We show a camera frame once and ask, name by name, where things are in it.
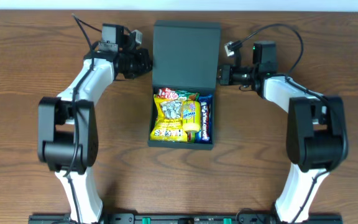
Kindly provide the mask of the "green red snack bar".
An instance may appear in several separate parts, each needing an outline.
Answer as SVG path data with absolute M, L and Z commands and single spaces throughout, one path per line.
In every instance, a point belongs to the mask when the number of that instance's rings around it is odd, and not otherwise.
M 193 93 L 185 90 L 160 88 L 156 94 L 156 97 L 167 100 L 196 101 L 199 95 L 199 93 Z

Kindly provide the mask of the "dark green gift box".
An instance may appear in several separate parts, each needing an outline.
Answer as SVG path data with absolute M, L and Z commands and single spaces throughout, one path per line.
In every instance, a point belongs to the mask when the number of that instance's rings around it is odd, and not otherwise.
M 152 93 L 160 88 L 211 96 L 208 143 L 152 141 L 150 147 L 210 151 L 214 147 L 216 75 L 221 40 L 218 22 L 167 21 L 154 24 Z

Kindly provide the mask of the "blue Oreo cookie pack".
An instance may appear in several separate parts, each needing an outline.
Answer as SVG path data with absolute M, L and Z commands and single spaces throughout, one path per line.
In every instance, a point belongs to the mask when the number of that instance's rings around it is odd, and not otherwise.
M 195 142 L 201 144 L 211 143 L 211 103 L 212 94 L 198 98 L 201 106 L 200 131 L 196 133 Z

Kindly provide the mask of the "purple red candy bar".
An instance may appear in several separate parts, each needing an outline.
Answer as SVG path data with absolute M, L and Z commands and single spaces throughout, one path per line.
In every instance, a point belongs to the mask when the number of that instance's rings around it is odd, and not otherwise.
M 210 142 L 211 137 L 209 133 L 210 127 L 210 107 L 207 101 L 200 103 L 201 105 L 201 129 L 199 132 L 199 141 L 202 143 Z

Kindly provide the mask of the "yellow Mentos gum bottle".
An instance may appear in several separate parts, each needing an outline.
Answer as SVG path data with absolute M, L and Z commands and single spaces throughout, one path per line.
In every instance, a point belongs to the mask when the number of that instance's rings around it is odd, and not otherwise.
M 185 101 L 182 107 L 182 124 L 185 132 L 198 132 L 201 129 L 201 106 L 197 101 Z

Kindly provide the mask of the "yellow Hacks candy bag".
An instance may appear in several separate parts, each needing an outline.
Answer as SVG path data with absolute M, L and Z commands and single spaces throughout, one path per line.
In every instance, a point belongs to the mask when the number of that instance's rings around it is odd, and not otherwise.
M 183 129 L 181 100 L 158 98 L 154 95 L 157 118 L 150 134 L 152 141 L 187 142 L 188 135 Z

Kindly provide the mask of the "green Haribo gummy bag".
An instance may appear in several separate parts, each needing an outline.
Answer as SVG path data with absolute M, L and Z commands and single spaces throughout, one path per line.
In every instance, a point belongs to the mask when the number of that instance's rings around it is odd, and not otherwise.
M 187 133 L 187 135 L 188 135 L 188 142 L 189 143 L 194 143 L 195 140 L 196 140 L 196 132 L 190 131 L 190 132 Z

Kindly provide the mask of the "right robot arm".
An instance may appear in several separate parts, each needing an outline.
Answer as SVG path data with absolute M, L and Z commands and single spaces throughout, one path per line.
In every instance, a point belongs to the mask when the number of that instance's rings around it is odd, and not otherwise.
M 348 141 L 343 101 L 309 90 L 287 73 L 277 71 L 273 41 L 256 41 L 251 66 L 241 65 L 242 42 L 224 49 L 234 64 L 223 65 L 220 85 L 250 88 L 287 112 L 286 151 L 291 162 L 282 193 L 264 223 L 306 223 L 323 180 L 347 157 Z

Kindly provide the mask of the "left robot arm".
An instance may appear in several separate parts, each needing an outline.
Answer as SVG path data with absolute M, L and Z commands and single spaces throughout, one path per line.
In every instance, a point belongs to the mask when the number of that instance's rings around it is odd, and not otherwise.
M 152 62 L 139 30 L 103 24 L 99 31 L 73 82 L 56 97 L 43 97 L 38 107 L 37 155 L 63 185 L 71 212 L 31 216 L 29 223 L 98 223 L 102 216 L 93 173 L 99 147 L 95 106 L 118 74 L 134 79 L 151 71 Z

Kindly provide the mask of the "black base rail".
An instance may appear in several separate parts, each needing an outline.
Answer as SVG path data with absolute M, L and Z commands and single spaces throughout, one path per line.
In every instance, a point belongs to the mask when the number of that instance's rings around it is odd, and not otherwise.
M 76 223 L 69 215 L 30 215 L 29 224 Z M 270 214 L 242 213 L 240 215 L 134 215 L 116 213 L 102 215 L 99 222 L 103 224 L 256 224 L 285 223 Z M 310 215 L 306 224 L 343 224 L 340 215 Z

